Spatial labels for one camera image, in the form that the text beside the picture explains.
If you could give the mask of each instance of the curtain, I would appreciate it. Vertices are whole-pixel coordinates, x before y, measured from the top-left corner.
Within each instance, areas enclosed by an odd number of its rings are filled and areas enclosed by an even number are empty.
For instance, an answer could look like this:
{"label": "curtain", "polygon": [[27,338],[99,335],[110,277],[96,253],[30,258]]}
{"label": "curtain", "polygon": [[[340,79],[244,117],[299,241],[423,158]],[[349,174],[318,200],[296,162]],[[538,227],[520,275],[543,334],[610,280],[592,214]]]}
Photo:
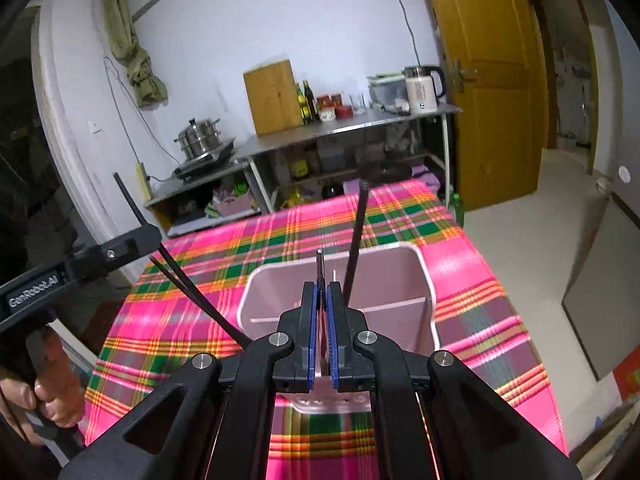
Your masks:
{"label": "curtain", "polygon": [[109,46],[116,59],[127,67],[138,107],[167,99],[166,86],[151,70],[151,59],[140,47],[127,0],[103,0]]}

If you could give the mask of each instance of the human hand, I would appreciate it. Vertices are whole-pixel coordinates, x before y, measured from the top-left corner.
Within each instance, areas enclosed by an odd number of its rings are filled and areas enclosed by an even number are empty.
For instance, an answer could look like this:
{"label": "human hand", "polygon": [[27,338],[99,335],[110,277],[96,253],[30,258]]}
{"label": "human hand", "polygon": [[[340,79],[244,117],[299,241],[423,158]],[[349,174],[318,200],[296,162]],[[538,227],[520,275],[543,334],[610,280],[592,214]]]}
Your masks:
{"label": "human hand", "polygon": [[84,415],[80,379],[69,369],[69,357],[62,349],[60,338],[52,329],[47,328],[43,332],[42,341],[47,363],[36,378],[34,388],[0,368],[0,388],[9,402],[7,406],[0,397],[0,413],[18,435],[23,439],[26,436],[34,446],[42,446],[44,443],[33,431],[25,410],[40,410],[60,428],[72,428]]}

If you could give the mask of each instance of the plaid tablecloth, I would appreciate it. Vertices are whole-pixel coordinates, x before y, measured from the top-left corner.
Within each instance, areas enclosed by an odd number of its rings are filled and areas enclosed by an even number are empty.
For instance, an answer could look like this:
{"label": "plaid tablecloth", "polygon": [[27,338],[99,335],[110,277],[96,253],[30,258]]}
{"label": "plaid tablecloth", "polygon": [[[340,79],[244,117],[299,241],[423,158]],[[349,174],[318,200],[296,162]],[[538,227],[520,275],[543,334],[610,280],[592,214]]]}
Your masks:
{"label": "plaid tablecloth", "polygon": [[[247,278],[261,264],[347,251],[357,196],[343,196],[167,242],[200,290],[236,323]],[[362,246],[409,241],[436,291],[436,328],[449,349],[550,441],[567,452],[545,367],[486,262],[439,200],[412,180],[372,191]],[[238,346],[153,266],[115,320],[86,391],[87,443],[190,356]],[[278,398],[268,478],[375,479],[369,413],[302,415]]]}

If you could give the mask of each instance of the tile floor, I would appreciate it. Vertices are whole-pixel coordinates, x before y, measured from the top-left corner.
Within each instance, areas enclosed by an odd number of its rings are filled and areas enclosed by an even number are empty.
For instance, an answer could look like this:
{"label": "tile floor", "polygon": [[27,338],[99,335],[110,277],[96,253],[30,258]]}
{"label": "tile floor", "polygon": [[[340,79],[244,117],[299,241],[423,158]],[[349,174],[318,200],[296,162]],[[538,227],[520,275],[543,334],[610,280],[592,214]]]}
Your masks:
{"label": "tile floor", "polygon": [[620,403],[612,375],[596,383],[561,306],[604,203],[579,158],[545,150],[537,192],[465,216],[548,371],[570,449]]}

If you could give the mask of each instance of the door handle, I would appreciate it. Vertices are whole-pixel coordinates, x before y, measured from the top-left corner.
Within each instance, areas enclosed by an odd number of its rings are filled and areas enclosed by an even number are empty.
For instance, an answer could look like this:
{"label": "door handle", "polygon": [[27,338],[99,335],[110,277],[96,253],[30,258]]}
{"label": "door handle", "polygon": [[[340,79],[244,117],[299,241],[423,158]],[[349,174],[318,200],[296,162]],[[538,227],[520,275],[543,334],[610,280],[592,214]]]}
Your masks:
{"label": "door handle", "polygon": [[456,77],[456,86],[458,87],[459,92],[465,91],[464,83],[471,83],[476,80],[476,76],[478,75],[477,68],[467,68],[466,70],[462,68],[462,64],[460,63],[460,58],[457,57],[454,61],[454,74]]}

